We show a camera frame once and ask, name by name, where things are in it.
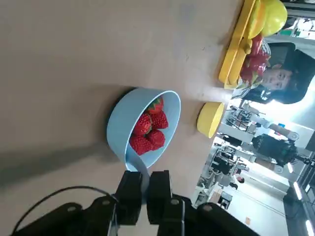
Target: strawberry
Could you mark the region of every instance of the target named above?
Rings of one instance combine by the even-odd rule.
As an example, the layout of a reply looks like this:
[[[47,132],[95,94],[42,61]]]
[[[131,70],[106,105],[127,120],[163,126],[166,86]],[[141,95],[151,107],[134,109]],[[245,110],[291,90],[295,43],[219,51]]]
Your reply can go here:
[[[137,121],[133,133],[135,135],[145,135],[151,130],[151,118],[148,114],[142,114]]]
[[[148,151],[151,151],[153,145],[143,136],[132,135],[129,139],[130,146],[138,154],[142,155]]]
[[[152,130],[148,135],[147,139],[150,141],[150,143],[153,145],[152,150],[157,150],[164,146],[165,143],[165,136],[164,134],[159,131],[158,129]]]
[[[158,97],[157,99],[155,99],[147,108],[147,112],[149,114],[157,114],[160,113],[163,109],[164,106],[164,101],[163,101],[163,97]]]
[[[168,127],[166,115],[163,111],[157,114],[150,114],[152,129],[165,129]]]

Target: yellow tray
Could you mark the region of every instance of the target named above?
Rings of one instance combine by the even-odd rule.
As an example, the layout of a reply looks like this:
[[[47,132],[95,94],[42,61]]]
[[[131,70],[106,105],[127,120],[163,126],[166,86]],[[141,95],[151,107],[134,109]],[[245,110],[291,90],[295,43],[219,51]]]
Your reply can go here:
[[[246,39],[245,31],[255,1],[256,0],[244,1],[240,17],[238,19],[230,45],[226,52],[221,71],[219,73],[219,80],[224,83],[225,89],[234,89],[237,86],[241,67],[244,62],[245,55],[248,53],[247,48],[251,44],[251,42],[248,42],[248,39]]]

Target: light blue bowl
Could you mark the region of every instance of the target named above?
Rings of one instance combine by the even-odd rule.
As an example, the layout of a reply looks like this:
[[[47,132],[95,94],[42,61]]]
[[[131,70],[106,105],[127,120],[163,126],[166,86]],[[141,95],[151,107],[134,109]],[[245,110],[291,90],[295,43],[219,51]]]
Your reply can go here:
[[[155,151],[139,156],[129,145],[129,138],[141,114],[159,96],[163,95],[164,108],[169,127],[161,129],[165,135],[165,144]],[[152,166],[162,155],[171,141],[181,113],[181,100],[174,91],[150,88],[137,88],[126,94],[114,108],[107,124],[107,142],[118,158],[130,171],[137,169],[128,160],[139,159],[146,168]]]

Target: table surface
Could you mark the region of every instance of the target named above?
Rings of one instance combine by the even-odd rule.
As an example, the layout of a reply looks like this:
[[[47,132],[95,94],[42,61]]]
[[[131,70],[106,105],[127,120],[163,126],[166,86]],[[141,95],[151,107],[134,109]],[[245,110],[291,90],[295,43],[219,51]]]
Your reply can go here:
[[[207,101],[228,103],[218,82],[242,0],[30,0],[0,8],[1,235],[55,189],[88,184],[114,192],[125,170],[103,141],[104,120],[131,87],[171,89],[182,100],[177,131],[150,171],[169,169],[190,197],[212,140],[196,130]],[[67,201],[46,202],[30,222]],[[145,212],[121,235],[155,235]]]

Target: yellow cup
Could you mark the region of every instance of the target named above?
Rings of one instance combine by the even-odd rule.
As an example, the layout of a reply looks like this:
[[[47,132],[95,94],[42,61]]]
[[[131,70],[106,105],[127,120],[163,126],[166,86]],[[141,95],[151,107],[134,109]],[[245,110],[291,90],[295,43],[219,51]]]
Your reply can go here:
[[[212,138],[220,124],[224,103],[207,102],[203,105],[197,121],[197,129],[208,138]]]

